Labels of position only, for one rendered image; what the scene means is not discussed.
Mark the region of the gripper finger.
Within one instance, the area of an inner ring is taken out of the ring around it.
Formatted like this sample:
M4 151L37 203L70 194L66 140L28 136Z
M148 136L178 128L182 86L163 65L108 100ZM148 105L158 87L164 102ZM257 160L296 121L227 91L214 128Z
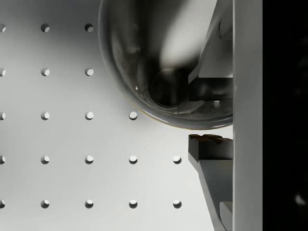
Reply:
M195 69L188 76L190 101L233 97L233 0L217 0Z
M188 159L198 173L214 231L232 231L233 140L191 134Z

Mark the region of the yellow mug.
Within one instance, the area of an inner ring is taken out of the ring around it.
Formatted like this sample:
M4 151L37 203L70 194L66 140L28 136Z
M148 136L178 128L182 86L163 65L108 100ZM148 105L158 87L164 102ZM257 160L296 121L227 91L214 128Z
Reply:
M216 129L233 121L233 97L190 101L195 69L217 0L101 0L99 40L117 87L164 124Z

